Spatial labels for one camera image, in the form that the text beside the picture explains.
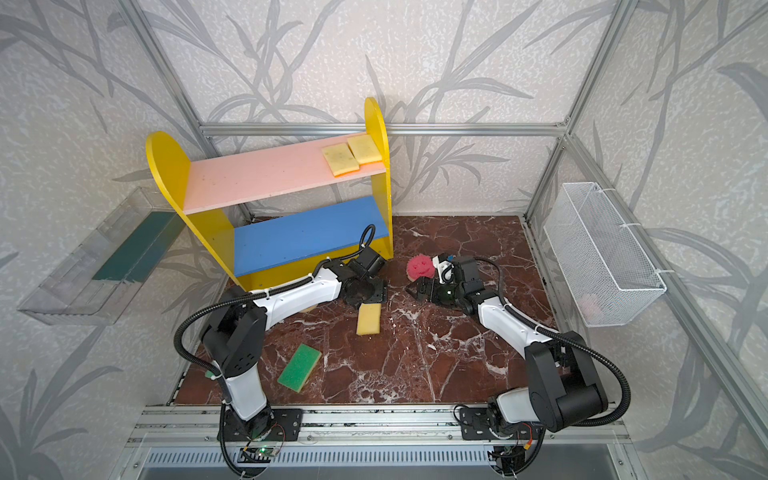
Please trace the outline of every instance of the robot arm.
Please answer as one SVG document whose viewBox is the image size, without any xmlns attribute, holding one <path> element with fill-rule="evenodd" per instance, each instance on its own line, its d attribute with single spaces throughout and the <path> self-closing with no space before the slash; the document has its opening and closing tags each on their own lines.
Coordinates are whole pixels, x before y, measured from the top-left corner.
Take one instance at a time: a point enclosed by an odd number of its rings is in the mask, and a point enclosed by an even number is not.
<svg viewBox="0 0 768 480">
<path fill-rule="evenodd" d="M 607 409 L 607 396 L 592 358 L 571 345 L 585 345 L 581 336 L 576 332 L 558 334 L 508 300 L 502 303 L 498 292 L 485 288 L 473 257 L 444 254 L 433 263 L 439 272 L 436 278 L 417 279 L 407 289 L 409 293 L 417 300 L 461 309 L 525 359 L 528 388 L 510 390 L 488 401 L 488 420 L 497 434 L 509 435 L 515 423 L 533 420 L 556 432 Z"/>
<path fill-rule="evenodd" d="M 257 369 L 266 331 L 294 313 L 340 296 L 355 307 L 360 303 L 384 303 L 386 284 L 376 274 L 385 263 L 376 251 L 365 247 L 347 263 L 326 261 L 302 285 L 290 287 L 302 283 L 294 280 L 271 289 L 280 293 L 265 290 L 263 298 L 232 305 L 228 310 L 215 310 L 208 316 L 200 339 L 221 371 L 225 396 L 251 438 L 266 429 L 271 420 Z M 233 287 L 222 300 L 243 295 L 244 290 Z"/>
</svg>

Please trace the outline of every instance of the transparent acrylic box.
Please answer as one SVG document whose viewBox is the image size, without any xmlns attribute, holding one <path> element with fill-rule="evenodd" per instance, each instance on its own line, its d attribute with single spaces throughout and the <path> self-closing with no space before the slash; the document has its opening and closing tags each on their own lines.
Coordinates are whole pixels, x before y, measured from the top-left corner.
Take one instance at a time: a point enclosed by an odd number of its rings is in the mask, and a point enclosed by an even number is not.
<svg viewBox="0 0 768 480">
<path fill-rule="evenodd" d="M 94 280 L 94 275 L 156 211 L 173 212 L 162 194 L 137 188 L 19 305 L 18 310 L 49 325 L 112 325 L 144 282 L 130 276 Z M 180 232 L 179 219 L 170 221 L 155 238 Z M 138 265 L 147 248 L 133 266 Z"/>
</svg>

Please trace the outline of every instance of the white wire basket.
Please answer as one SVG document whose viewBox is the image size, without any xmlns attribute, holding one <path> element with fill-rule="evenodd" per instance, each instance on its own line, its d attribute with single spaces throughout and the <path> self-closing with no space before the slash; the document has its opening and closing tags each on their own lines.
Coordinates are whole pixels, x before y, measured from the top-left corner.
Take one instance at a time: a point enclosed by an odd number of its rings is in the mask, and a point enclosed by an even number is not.
<svg viewBox="0 0 768 480">
<path fill-rule="evenodd" d="M 587 326 L 626 325 L 667 291 L 632 226 L 594 182 L 562 184 L 544 231 Z"/>
</svg>

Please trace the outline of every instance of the yellow sponge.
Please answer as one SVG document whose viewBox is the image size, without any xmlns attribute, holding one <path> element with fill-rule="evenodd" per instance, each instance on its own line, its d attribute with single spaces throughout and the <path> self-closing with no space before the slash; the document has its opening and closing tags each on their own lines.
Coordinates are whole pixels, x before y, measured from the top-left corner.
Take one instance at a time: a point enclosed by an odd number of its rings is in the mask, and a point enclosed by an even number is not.
<svg viewBox="0 0 768 480">
<path fill-rule="evenodd" d="M 346 144 L 331 145 L 323 148 L 323 156 L 331 167 L 334 177 L 360 170 L 360 165 L 355 160 L 352 152 Z"/>
<path fill-rule="evenodd" d="M 364 303 L 357 312 L 357 334 L 376 335 L 382 315 L 381 303 Z"/>
<path fill-rule="evenodd" d="M 347 139 L 346 143 L 348 143 L 349 148 L 352 149 L 352 153 L 355 155 L 357 163 L 361 165 L 382 160 L 381 152 L 379 152 L 376 144 L 373 143 L 373 139 L 370 135 L 350 137 Z"/>
</svg>

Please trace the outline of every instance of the green sponge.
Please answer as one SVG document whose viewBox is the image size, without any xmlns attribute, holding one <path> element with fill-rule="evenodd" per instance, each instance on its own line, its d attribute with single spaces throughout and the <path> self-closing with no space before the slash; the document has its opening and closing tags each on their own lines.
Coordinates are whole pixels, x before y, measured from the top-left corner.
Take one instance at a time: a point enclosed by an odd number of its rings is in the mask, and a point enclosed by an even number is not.
<svg viewBox="0 0 768 480">
<path fill-rule="evenodd" d="M 296 349 L 296 353 L 293 354 L 293 358 L 288 362 L 286 369 L 283 370 L 283 374 L 280 375 L 277 382 L 294 392 L 301 392 L 301 387 L 304 386 L 306 379 L 310 377 L 310 373 L 315 368 L 320 355 L 320 352 L 302 343 Z"/>
</svg>

